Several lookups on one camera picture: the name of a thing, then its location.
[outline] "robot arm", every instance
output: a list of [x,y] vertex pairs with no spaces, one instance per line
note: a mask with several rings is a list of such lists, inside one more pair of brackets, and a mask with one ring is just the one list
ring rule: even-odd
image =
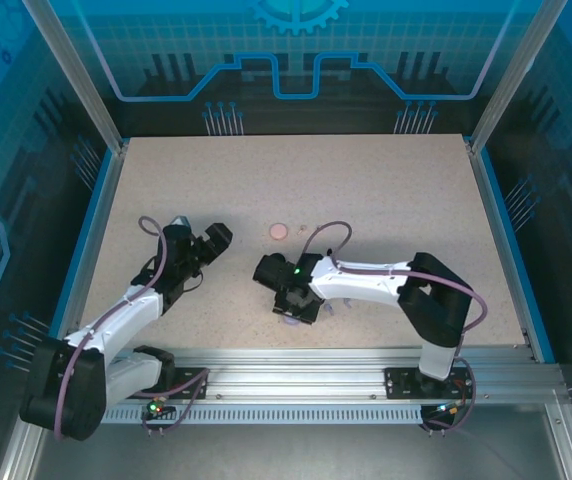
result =
[[228,248],[233,235],[224,224],[215,223],[206,229],[208,240],[196,238],[186,217],[177,217],[163,231],[167,243],[165,264],[161,265],[160,241],[157,255],[151,258],[154,268],[148,265],[142,268],[131,281],[124,299],[132,298],[149,283],[157,269],[163,268],[151,288],[113,312],[97,331],[99,319],[63,340],[47,338],[38,345],[20,407],[22,420],[54,428],[63,372],[75,349],[91,331],[93,336],[81,350],[68,384],[62,433],[84,440],[99,426],[108,406],[140,390],[165,391],[172,387],[175,363],[168,352],[139,347],[128,358],[113,360],[140,330],[174,305],[184,293],[185,282],[200,276],[201,268]]
[[[470,288],[428,253],[416,254],[411,262],[376,265],[340,261],[337,266],[331,257],[319,254],[305,253],[297,264],[287,262],[281,254],[273,254],[262,258],[253,279],[275,292],[273,312],[308,324],[315,322],[324,301],[333,298],[401,307],[424,340],[420,372],[445,380],[461,340],[471,298],[436,282],[380,273],[387,271],[429,273]],[[427,286],[430,292],[422,290]]]

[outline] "gear graphic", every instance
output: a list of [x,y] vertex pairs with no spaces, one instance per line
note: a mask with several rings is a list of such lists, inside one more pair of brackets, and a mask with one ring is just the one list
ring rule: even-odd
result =
[[326,28],[329,19],[339,18],[339,9],[348,7],[348,0],[252,0],[250,8],[255,20],[264,20],[266,27],[277,27],[280,34],[302,30],[312,34],[315,28]]
[[19,0],[0,0],[0,45],[9,50],[24,30],[24,14]]

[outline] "enclosure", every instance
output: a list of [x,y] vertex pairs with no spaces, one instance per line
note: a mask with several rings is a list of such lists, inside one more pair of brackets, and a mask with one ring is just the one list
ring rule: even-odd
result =
[[[58,442],[18,418],[34,349],[124,295],[142,214],[233,232],[120,354],[205,393],[163,438],[129,399]],[[430,252],[485,298],[464,429],[390,398],[422,348],[401,310],[293,325],[253,282],[334,220],[342,260]],[[0,479],[152,475],[572,479],[572,0],[0,0]]]

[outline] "small pink disc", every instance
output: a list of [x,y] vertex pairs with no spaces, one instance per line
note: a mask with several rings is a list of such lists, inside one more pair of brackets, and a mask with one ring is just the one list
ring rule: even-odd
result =
[[275,223],[270,226],[269,233],[273,240],[283,240],[288,236],[288,227],[283,223]]

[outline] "blue frame edge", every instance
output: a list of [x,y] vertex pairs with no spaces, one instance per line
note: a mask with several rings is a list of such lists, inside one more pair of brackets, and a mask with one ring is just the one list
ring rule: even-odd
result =
[[544,363],[555,363],[555,355],[553,354],[553,349],[548,340],[548,334],[546,333],[546,327],[544,326],[544,321],[542,320],[542,315],[537,306],[537,301],[535,300],[535,293],[533,292],[533,286],[528,278],[528,273],[526,272],[526,266],[524,265],[524,259],[522,258],[521,251],[519,250],[519,245],[517,244],[517,237],[513,231],[513,227],[510,223],[508,217],[508,211],[506,210],[506,205],[502,197],[502,193],[499,189],[499,182],[495,176],[495,170],[490,161],[490,155],[484,147],[481,151],[481,158],[484,164],[486,173],[488,174],[488,180],[490,182],[491,189],[493,191],[493,197],[497,203],[497,210],[499,211],[499,217],[502,222],[502,227],[506,232],[506,238],[508,239],[508,247],[510,248],[510,253],[513,256],[515,262],[515,267],[517,269],[517,275],[522,284],[522,290],[524,292],[524,297],[526,298],[526,304],[528,305],[528,310],[530,311],[530,316],[533,321],[533,327],[535,328],[535,335],[537,336],[536,341],[539,343],[539,348],[542,352],[542,360]]
[[82,228],[79,232],[79,237],[77,238],[75,251],[73,252],[73,257],[70,260],[68,273],[66,273],[64,286],[62,287],[62,292],[60,293],[59,300],[57,301],[57,308],[55,309],[55,314],[53,315],[53,322],[51,323],[50,331],[48,332],[48,335],[51,337],[57,337],[62,322],[64,321],[64,311],[66,310],[66,305],[68,304],[70,292],[73,288],[75,276],[77,275],[77,270],[79,269],[82,253],[86,248],[88,233],[90,232],[90,226],[93,223],[93,218],[95,218],[97,204],[99,203],[99,197],[101,195],[102,189],[104,188],[104,182],[106,181],[106,174],[108,173],[108,167],[110,166],[112,156],[113,152],[110,149],[106,149],[104,160],[102,161],[102,166],[99,169],[97,181],[95,182],[95,188],[93,189],[93,194],[90,197],[88,209],[86,210],[86,215],[84,216],[84,222],[82,223]]

